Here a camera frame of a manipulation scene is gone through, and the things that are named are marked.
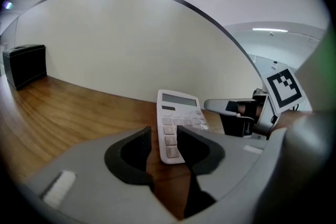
calculator button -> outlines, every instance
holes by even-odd
[[[174,124],[175,125],[183,125],[183,120],[181,120],[181,119],[174,119]]]
[[[193,122],[191,120],[184,120],[184,125],[193,126]]]
[[[173,125],[173,120],[169,118],[162,118],[163,125]]]
[[[202,129],[204,129],[204,130],[209,130],[209,126],[208,125],[202,125]]]
[[[163,112],[162,112],[162,116],[170,117],[171,115],[172,115],[172,113],[169,112],[169,111],[163,111]]]
[[[165,136],[164,139],[166,140],[167,146],[175,146],[177,145],[177,140],[175,136]]]
[[[199,120],[193,120],[194,124],[200,124],[201,122]]]
[[[168,158],[176,158],[176,157],[179,157],[180,154],[178,153],[178,149],[177,149],[177,146],[170,146],[170,147],[167,147],[167,157]]]
[[[163,131],[164,131],[164,134],[175,134],[174,126],[164,126]]]

gray plastic base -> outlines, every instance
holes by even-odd
[[[237,166],[240,166],[239,161],[227,161],[225,164],[224,160],[222,165],[214,171],[214,179],[211,178],[213,174],[197,176],[202,190],[211,193],[218,201],[202,212],[185,219],[182,223],[253,223],[258,198],[266,188],[274,171],[285,131],[286,129],[279,129],[274,132],[263,153],[258,157],[251,156],[252,160],[250,161],[245,158],[240,159],[243,163],[242,167],[244,168],[237,168]],[[209,133],[209,137],[221,144],[226,140],[222,138],[225,136],[214,133]],[[242,140],[245,141],[244,143],[247,143],[247,139],[244,138],[230,138]],[[248,142],[251,144],[266,141],[251,139],[248,140]],[[242,153],[243,144],[235,141],[233,144],[235,144],[235,147],[240,147],[239,152]],[[228,156],[232,153],[232,157],[234,157],[234,151],[231,152],[231,150],[229,150],[230,145],[231,143],[228,143],[224,149],[228,151]]]
[[[59,207],[69,218],[92,224],[173,223],[176,219],[148,186],[126,184],[105,165],[108,147],[140,130],[78,144],[34,175],[26,186],[40,196],[62,170],[73,171],[76,181]]]
[[[192,127],[188,129],[218,143],[225,151],[225,158],[216,170],[209,175],[197,176],[201,190],[207,192],[216,200],[221,199],[234,188],[260,158],[259,154],[247,151],[244,147],[249,145],[263,150],[267,144],[265,140],[220,135]]]

white calculator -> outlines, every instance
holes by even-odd
[[[198,98],[169,90],[159,90],[157,94],[157,132],[161,160],[166,164],[184,163],[177,149],[177,126],[209,130],[209,125],[202,114]]]

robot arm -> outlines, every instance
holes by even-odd
[[[244,137],[255,132],[269,137],[281,114],[306,98],[289,69],[268,74],[263,80],[265,89],[257,88],[251,99],[205,101],[206,110],[220,114],[226,134]],[[239,113],[239,105],[245,106],[244,115]],[[256,113],[258,106],[262,108],[260,115]]]

